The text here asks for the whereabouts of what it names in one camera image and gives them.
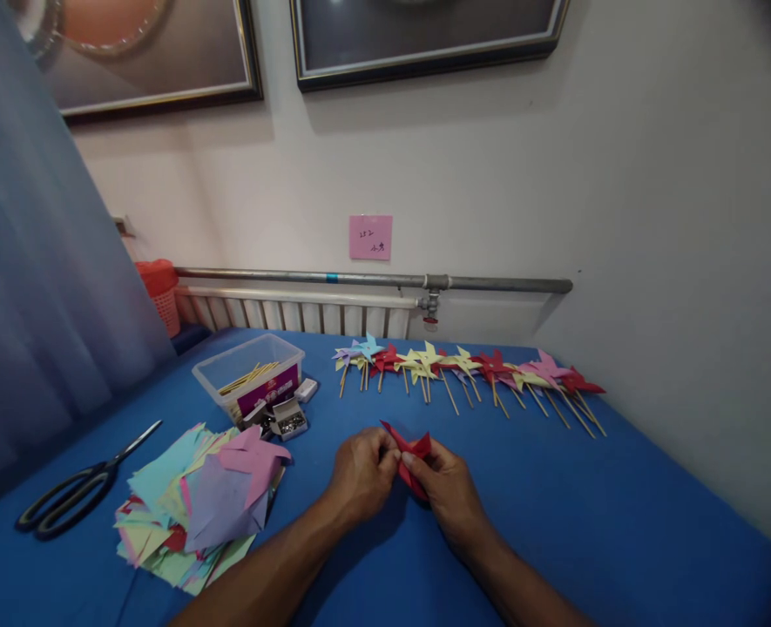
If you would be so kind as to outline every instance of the curtain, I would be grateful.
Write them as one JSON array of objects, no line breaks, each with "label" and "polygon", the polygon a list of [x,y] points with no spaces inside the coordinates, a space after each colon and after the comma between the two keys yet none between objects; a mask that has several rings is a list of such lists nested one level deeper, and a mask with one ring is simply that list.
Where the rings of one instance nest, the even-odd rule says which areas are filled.
[{"label": "curtain", "polygon": [[0,469],[173,356],[0,0]]}]

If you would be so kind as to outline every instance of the orange basket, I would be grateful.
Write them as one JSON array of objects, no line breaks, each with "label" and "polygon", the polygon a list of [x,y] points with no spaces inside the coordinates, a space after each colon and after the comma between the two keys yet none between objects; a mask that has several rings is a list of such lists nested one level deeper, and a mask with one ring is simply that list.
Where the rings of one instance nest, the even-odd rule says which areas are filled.
[{"label": "orange basket", "polygon": [[176,285],[179,277],[173,264],[168,260],[140,261],[138,268],[144,287],[150,295],[159,317],[167,327],[167,335],[171,338],[179,334],[179,312],[176,309]]}]

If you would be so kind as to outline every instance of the plastic storage box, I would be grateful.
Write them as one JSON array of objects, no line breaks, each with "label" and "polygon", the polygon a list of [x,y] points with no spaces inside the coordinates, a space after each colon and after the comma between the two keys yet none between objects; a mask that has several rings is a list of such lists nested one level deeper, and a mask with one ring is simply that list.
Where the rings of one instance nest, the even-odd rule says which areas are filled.
[{"label": "plastic storage box", "polygon": [[[292,398],[301,385],[301,362],[305,353],[276,335],[266,334],[215,355],[193,367],[195,376],[213,401],[236,425],[260,401],[271,408]],[[278,365],[226,395],[219,390],[249,374],[259,363]]]}]

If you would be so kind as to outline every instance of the framed picture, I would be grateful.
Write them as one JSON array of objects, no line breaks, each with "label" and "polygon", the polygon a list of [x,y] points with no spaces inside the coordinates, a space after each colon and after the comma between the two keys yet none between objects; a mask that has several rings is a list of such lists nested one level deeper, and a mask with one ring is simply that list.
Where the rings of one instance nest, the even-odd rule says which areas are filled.
[{"label": "framed picture", "polygon": [[569,0],[290,0],[298,87],[314,91],[543,58]]},{"label": "framed picture", "polygon": [[69,124],[263,99],[248,0],[8,0]]}]

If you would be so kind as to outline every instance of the scissors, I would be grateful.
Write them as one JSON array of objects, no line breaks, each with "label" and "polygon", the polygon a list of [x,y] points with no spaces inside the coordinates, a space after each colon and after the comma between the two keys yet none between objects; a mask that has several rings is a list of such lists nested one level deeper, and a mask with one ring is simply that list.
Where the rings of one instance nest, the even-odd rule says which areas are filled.
[{"label": "scissors", "polygon": [[[36,529],[36,531],[34,531],[34,537],[36,537],[37,540],[46,541],[53,540],[74,527],[77,523],[86,518],[89,513],[104,500],[104,496],[109,492],[109,489],[118,477],[118,465],[132,451],[138,448],[141,442],[150,437],[150,434],[159,428],[160,424],[161,421],[153,424],[143,434],[132,441],[129,446],[112,457],[110,461],[100,462],[87,469],[83,469],[46,492],[42,498],[25,510],[14,525],[14,529],[22,531],[23,533],[28,533]],[[60,518],[68,514],[72,508],[83,501],[98,485],[100,486],[100,490],[98,490],[95,496],[89,499],[86,505],[78,509],[78,511],[69,516],[66,520],[57,522]],[[62,496],[46,508],[45,511],[40,511],[58,492],[66,488],[69,489]]]}]

